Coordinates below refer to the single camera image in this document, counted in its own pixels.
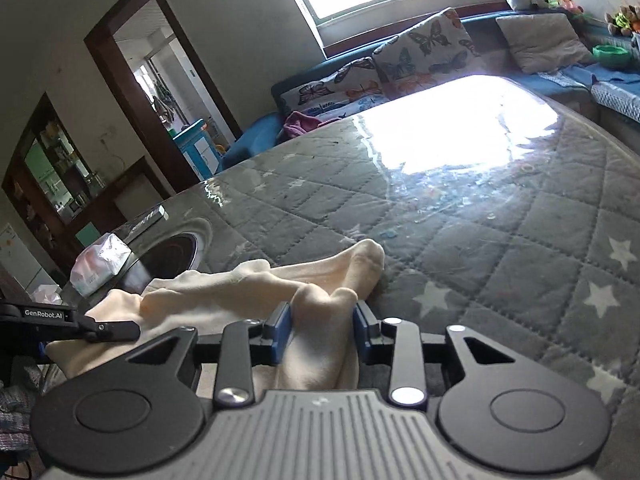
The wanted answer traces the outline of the cream sweatshirt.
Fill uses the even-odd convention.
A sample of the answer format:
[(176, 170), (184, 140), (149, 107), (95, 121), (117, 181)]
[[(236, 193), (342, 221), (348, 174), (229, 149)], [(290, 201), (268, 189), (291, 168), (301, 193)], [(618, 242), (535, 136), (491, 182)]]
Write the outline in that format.
[(256, 259), (228, 272), (156, 278), (140, 295), (113, 289), (88, 315), (134, 321), (139, 340), (147, 342), (181, 326), (202, 336), (220, 334), (234, 322), (265, 320), (286, 302), (292, 333), (279, 365), (255, 367), (256, 392), (350, 390), (359, 379), (352, 311), (378, 284), (384, 262), (383, 247), (367, 238), (330, 258), (292, 266)]

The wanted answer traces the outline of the tissue pack left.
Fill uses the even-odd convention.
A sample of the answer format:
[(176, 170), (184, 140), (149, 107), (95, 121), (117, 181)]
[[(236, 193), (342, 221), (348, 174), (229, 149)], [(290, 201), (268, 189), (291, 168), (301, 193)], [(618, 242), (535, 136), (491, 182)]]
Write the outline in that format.
[(41, 284), (29, 294), (29, 297), (37, 304), (62, 304), (61, 292), (62, 289), (58, 285)]

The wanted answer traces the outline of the tissue pack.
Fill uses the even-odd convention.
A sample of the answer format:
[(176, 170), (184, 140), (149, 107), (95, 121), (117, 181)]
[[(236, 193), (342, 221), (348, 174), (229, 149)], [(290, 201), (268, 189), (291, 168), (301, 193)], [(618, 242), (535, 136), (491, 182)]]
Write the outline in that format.
[(29, 294), (29, 297), (37, 304), (62, 304), (61, 292), (62, 289), (58, 285), (41, 284)]
[(130, 255), (131, 249), (123, 240), (105, 233), (78, 255), (70, 271), (70, 284), (88, 298), (119, 274)]

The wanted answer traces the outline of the white refrigerator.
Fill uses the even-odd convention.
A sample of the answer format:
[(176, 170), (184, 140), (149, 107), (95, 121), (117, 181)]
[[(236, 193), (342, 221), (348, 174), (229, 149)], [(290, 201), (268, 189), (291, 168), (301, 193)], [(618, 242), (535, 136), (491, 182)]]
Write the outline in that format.
[(1, 228), (0, 252), (2, 266), (32, 292), (38, 286), (42, 267), (9, 223)]

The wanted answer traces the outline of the tissue pack centre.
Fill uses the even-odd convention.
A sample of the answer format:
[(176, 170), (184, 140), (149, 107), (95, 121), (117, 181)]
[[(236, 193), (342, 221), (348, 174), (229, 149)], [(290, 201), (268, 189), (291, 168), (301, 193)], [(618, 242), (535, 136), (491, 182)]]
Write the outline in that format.
[(88, 298), (119, 274), (130, 255), (131, 249), (123, 240), (105, 233), (78, 255), (70, 271), (70, 284)]

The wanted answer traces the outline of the round black table heater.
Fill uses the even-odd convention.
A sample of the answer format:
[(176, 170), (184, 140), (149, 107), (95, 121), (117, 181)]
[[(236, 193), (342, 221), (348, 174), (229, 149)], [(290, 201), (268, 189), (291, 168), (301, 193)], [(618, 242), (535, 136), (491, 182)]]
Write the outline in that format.
[(160, 232), (152, 226), (134, 240), (131, 261), (107, 285), (141, 294), (154, 278), (171, 280), (196, 269), (204, 258), (212, 229), (204, 219), (192, 219)]

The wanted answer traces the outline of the dark wooden display cabinet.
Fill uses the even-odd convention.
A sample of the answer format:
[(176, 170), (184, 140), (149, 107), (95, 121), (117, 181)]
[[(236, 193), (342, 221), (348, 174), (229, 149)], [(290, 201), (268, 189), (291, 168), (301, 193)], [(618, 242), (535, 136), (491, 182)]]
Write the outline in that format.
[(48, 96), (42, 96), (18, 140), (2, 190), (67, 281), (76, 257), (126, 222), (116, 200), (143, 178), (163, 200), (169, 193), (141, 157), (111, 182), (86, 165)]

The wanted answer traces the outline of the remote control on table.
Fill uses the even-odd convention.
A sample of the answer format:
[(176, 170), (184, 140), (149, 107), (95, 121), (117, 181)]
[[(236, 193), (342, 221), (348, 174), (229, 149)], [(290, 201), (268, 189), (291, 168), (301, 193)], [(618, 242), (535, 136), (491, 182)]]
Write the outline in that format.
[(129, 245), (151, 226), (154, 226), (155, 223), (166, 219), (166, 209), (163, 205), (157, 205), (154, 208), (145, 211), (143, 214), (140, 214), (140, 216), (134, 220), (126, 222), (115, 231), (115, 234), (125, 244)]

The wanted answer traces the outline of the blue white cabinet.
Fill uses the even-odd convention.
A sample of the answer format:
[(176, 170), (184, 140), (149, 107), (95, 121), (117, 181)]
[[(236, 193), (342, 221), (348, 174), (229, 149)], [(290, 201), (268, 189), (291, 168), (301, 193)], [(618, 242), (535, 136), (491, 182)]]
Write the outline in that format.
[(174, 142), (201, 181), (220, 169), (222, 155), (216, 149), (204, 119), (199, 119), (174, 136)]

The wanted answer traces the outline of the magenta cloth on sofa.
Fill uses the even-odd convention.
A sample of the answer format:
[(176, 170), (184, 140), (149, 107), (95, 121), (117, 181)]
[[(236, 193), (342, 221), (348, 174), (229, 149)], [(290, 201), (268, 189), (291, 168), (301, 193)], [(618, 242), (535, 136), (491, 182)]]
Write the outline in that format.
[(329, 125), (334, 122), (334, 119), (321, 120), (314, 116), (309, 116), (304, 113), (294, 110), (285, 119), (282, 126), (282, 138), (285, 141), (304, 136), (311, 131), (317, 130), (323, 126)]

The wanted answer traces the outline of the flat butterfly print pillow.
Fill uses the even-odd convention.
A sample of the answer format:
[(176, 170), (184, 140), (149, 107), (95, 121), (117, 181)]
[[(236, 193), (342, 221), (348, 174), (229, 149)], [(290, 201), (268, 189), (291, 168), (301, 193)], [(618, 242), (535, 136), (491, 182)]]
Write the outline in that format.
[(359, 114), (387, 102), (370, 56), (357, 58), (329, 76), (304, 82), (280, 96), (284, 118), (299, 112), (322, 122)]

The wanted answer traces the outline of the upright butterfly print pillow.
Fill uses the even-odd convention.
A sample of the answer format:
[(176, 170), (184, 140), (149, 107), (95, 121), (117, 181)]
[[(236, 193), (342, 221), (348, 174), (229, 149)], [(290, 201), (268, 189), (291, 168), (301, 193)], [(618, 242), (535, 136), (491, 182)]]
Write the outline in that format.
[(487, 66), (460, 16), (448, 8), (403, 30), (373, 51), (386, 96), (397, 99), (469, 75)]

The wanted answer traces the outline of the grey square cushion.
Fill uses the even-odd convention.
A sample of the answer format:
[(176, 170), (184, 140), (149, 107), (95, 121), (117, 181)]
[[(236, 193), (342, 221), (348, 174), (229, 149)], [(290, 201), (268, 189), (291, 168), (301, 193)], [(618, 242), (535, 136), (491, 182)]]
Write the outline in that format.
[(594, 62), (565, 14), (499, 16), (496, 23), (523, 73), (549, 73)]

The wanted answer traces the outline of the blue corner sofa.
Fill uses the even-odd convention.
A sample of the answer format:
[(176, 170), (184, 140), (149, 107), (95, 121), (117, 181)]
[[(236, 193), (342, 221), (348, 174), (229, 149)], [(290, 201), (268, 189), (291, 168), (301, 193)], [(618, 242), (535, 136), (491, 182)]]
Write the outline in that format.
[(639, 128), (639, 55), (609, 68), (594, 56), (607, 42), (567, 11), (460, 18), (440, 11), (393, 37), (332, 56), (275, 84), (277, 110), (248, 128), (221, 161), (229, 169), (334, 119), (469, 75), (510, 78), (604, 126)]

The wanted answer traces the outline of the green plastic bowl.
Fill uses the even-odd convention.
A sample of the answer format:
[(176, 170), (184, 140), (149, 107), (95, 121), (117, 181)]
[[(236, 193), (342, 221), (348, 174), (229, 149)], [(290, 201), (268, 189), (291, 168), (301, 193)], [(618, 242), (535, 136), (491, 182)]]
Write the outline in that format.
[(592, 48), (594, 59), (609, 70), (626, 70), (631, 64), (632, 54), (623, 47), (612, 44), (598, 44)]

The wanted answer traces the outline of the orange green plush toy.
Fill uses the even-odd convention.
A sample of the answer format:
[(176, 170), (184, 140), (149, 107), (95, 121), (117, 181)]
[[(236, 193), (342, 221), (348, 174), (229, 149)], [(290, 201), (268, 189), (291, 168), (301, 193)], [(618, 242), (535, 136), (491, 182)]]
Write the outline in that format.
[(574, 0), (548, 0), (552, 8), (561, 8), (573, 14), (583, 14), (584, 9)]

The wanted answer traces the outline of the brown green plush toys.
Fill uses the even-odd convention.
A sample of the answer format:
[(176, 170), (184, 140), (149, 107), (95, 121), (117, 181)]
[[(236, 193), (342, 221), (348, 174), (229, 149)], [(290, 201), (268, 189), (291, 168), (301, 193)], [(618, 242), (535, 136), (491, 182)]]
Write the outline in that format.
[(638, 6), (621, 6), (614, 15), (605, 13), (604, 20), (608, 33), (612, 36), (631, 37), (640, 32), (640, 13)]

